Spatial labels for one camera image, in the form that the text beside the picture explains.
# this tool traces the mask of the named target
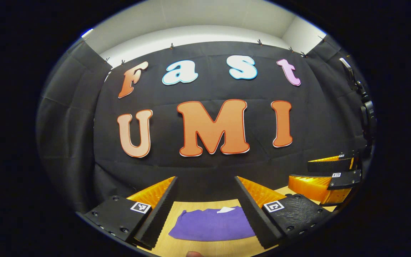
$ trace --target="black fabric backdrop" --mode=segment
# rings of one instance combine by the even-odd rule
[[[336,50],[328,49],[331,55]],[[248,55],[255,61],[258,75],[253,80],[236,80],[226,63],[230,55]],[[294,86],[276,65],[286,59],[301,79]],[[179,60],[192,60],[198,78],[192,83],[165,86],[161,78],[166,67]],[[134,91],[118,99],[124,72],[144,62]],[[339,63],[338,57],[331,62]],[[198,157],[183,157],[183,117],[176,110],[185,101],[200,101],[212,119],[227,99],[242,99],[247,153],[225,155],[204,150]],[[272,101],[291,103],[291,145],[272,146],[276,135],[276,117]],[[359,121],[359,95],[351,91],[345,74],[320,57],[301,57],[299,53],[272,46],[245,42],[203,42],[164,49],[144,55],[114,68],[100,92],[94,121],[95,170],[93,182],[97,200],[109,195],[131,195],[156,182],[178,176],[178,201],[217,201],[235,198],[234,176],[278,189],[288,185],[289,174],[306,170],[313,159],[349,152],[365,146]],[[152,109],[150,118],[150,153],[132,158],[121,148],[121,114]],[[139,145],[139,123],[130,123],[131,140]],[[199,146],[204,148],[201,140]]]
[[[52,183],[77,211],[96,202],[90,193],[93,118],[110,69],[79,40],[57,62],[41,93],[36,119],[39,156]]]

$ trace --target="wooden surface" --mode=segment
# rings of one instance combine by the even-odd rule
[[[280,188],[276,191],[281,194],[295,194],[295,192],[290,190],[288,187]],[[208,208],[220,209],[223,207],[233,206],[241,205],[237,199],[201,203],[174,202],[168,218],[166,219],[166,223],[163,226],[163,230],[158,238],[156,247],[151,251],[141,247],[140,249],[162,257],[184,257],[188,251],[200,252],[204,255],[204,257],[251,257],[277,247],[274,246],[264,250],[264,248],[259,244],[256,236],[238,240],[201,242],[175,239],[168,234],[175,226],[178,216],[180,216],[184,210],[190,212],[194,210],[206,210]],[[325,207],[325,209],[329,211],[333,211],[334,208],[334,206]]]

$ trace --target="black bracket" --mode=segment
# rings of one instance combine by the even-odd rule
[[[361,81],[356,80],[353,69],[349,65],[349,63],[344,59],[339,59],[344,67],[344,71],[347,75],[347,80],[349,83],[349,87],[353,91],[357,91],[361,95],[361,101],[363,105],[361,106],[361,125],[362,125],[362,132],[364,134],[364,138],[367,140],[367,145],[362,153],[364,157],[369,157],[372,151],[372,144],[375,139],[376,128],[377,128],[377,118],[375,117],[374,113],[374,104],[370,100],[369,95],[365,91],[364,85]]]
[[[93,208],[85,217],[112,236],[132,243],[133,237],[152,211],[146,203],[114,195]]]
[[[346,172],[350,170],[350,159],[342,159],[338,161],[310,161],[307,162],[307,171],[316,173],[316,176],[326,174],[331,176],[333,173]]]
[[[330,215],[328,210],[301,194],[266,203],[262,209],[288,239],[309,234]]]
[[[334,173],[328,190],[351,188],[359,182],[361,182],[361,170]]]

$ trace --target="purple cloth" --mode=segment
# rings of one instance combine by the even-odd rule
[[[221,209],[184,210],[169,235],[192,241],[225,241],[255,236],[242,208],[233,208],[235,210],[225,213],[217,213]]]

